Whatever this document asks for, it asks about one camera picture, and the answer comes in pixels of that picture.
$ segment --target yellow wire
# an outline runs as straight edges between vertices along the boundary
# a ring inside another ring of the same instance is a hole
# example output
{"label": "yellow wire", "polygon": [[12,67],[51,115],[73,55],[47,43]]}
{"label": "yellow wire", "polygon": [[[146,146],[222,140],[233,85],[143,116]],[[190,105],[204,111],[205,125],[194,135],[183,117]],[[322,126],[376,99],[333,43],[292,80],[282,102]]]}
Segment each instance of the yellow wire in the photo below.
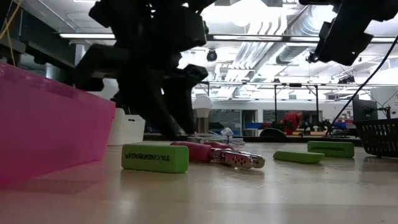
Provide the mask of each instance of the yellow wire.
{"label": "yellow wire", "polygon": [[23,2],[23,0],[19,0],[17,7],[15,8],[14,12],[12,13],[12,16],[10,17],[10,21],[8,22],[8,24],[6,24],[6,28],[0,34],[0,40],[2,39],[4,34],[6,34],[8,28],[9,28],[11,22],[14,20],[16,14],[18,12],[18,9],[20,8],[22,2]]}
{"label": "yellow wire", "polygon": [[6,31],[7,31],[7,37],[8,37],[8,45],[10,45],[12,63],[14,64],[14,66],[17,66],[16,63],[15,63],[15,58],[14,58],[14,51],[12,50],[10,31],[8,29],[6,29]]}

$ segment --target black mesh basket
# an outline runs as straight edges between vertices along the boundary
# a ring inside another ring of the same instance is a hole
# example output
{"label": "black mesh basket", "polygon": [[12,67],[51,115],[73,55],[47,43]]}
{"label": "black mesh basket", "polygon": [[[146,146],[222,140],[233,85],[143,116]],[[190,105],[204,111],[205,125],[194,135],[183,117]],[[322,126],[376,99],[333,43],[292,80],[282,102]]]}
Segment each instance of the black mesh basket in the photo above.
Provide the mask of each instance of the black mesh basket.
{"label": "black mesh basket", "polygon": [[354,122],[368,154],[398,157],[398,119]]}

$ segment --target table surface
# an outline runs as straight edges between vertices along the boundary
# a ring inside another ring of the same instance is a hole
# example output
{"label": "table surface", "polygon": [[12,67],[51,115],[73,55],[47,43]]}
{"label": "table surface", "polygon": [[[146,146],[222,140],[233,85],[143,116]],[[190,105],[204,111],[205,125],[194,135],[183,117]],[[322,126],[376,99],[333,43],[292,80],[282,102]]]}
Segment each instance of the table surface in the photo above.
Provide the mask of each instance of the table surface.
{"label": "table surface", "polygon": [[0,223],[397,223],[398,160],[356,148],[354,159],[306,165],[274,161],[278,149],[306,145],[247,144],[265,167],[192,162],[184,174],[122,170],[110,147],[101,162],[1,187]]}

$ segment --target white container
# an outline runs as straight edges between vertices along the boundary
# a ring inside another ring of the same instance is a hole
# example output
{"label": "white container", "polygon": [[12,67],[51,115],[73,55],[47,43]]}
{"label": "white container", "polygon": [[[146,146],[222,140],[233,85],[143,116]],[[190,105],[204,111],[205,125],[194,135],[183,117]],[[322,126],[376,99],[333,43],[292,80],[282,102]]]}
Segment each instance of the white container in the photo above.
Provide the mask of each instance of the white container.
{"label": "white container", "polygon": [[109,135],[109,146],[139,143],[144,138],[145,120],[139,115],[127,115],[121,108],[116,108],[115,118]]}

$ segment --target person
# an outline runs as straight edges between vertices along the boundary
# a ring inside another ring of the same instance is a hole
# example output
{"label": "person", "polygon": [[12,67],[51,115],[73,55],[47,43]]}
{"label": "person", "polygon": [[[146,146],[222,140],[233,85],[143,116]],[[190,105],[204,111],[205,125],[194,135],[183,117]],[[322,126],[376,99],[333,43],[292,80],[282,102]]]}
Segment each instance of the person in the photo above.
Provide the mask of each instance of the person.
{"label": "person", "polygon": [[284,120],[287,122],[287,124],[285,126],[284,132],[286,134],[293,134],[293,132],[299,127],[302,119],[302,111],[291,111],[286,113]]}

